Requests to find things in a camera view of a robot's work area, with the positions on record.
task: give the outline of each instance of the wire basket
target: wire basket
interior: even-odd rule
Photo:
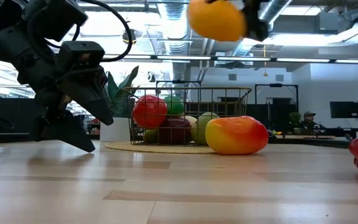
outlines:
[[[206,124],[244,116],[249,87],[125,88],[130,96],[131,144],[207,146]]]

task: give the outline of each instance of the computer screen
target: computer screen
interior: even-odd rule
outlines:
[[[329,102],[331,118],[358,118],[358,102]]]

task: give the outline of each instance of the green plant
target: green plant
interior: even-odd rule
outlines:
[[[294,128],[297,128],[297,127],[300,127],[301,125],[301,114],[298,113],[298,112],[292,112],[290,113],[290,124],[294,127]]]
[[[132,81],[136,78],[139,72],[139,66],[136,66],[124,81],[118,86],[114,81],[111,73],[108,72],[108,82],[103,88],[104,98],[106,99],[110,108],[111,115],[115,118],[128,118],[130,116],[130,106],[128,97],[134,95],[135,90],[128,92],[124,88],[131,87]]]

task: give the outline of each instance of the woven placemat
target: woven placemat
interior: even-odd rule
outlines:
[[[211,154],[215,153],[210,147],[193,146],[159,146],[145,144],[131,144],[131,142],[110,142],[104,145],[109,149],[119,149],[132,152],[156,152],[177,154]]]

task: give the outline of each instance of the leaf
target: leaf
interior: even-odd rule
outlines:
[[[114,104],[117,103],[117,101],[121,97],[121,95],[123,93],[126,93],[124,90],[122,90],[123,88],[131,87],[132,81],[136,78],[138,71],[139,71],[139,66],[136,66],[131,71],[131,74],[129,74],[127,77],[125,77],[125,80],[122,83],[120,83],[120,85],[118,86],[118,91],[116,92],[116,94],[112,98],[112,103],[114,103]]]
[[[121,90],[125,87],[131,87],[132,82],[136,78],[138,72],[139,72],[139,66],[136,66],[134,69],[132,69],[131,74],[125,77],[124,81],[118,85],[118,89]]]
[[[107,74],[108,74],[108,82],[107,82],[108,93],[109,93],[109,97],[111,100],[111,98],[117,93],[118,86],[117,86],[116,82],[114,81],[114,78],[112,77],[111,73],[107,72]]]
[[[129,105],[128,105],[129,93],[124,92],[117,100],[114,108],[112,109],[112,115],[115,118],[128,118],[129,117]]]
[[[112,115],[116,118],[128,118],[129,117],[129,105],[128,97],[130,93],[123,90],[123,88],[131,87],[132,81],[136,78],[139,71],[139,66],[136,66],[125,80],[119,84],[117,92],[111,99],[114,108],[112,109]]]
[[[107,88],[107,85],[105,85],[102,89],[102,93],[103,93],[103,96],[104,96],[104,99],[106,100],[107,102],[107,106],[109,107],[110,109],[110,113],[112,115],[112,112],[113,112],[113,109],[114,109],[114,105],[112,104],[111,102],[111,98],[108,94],[108,88]]]

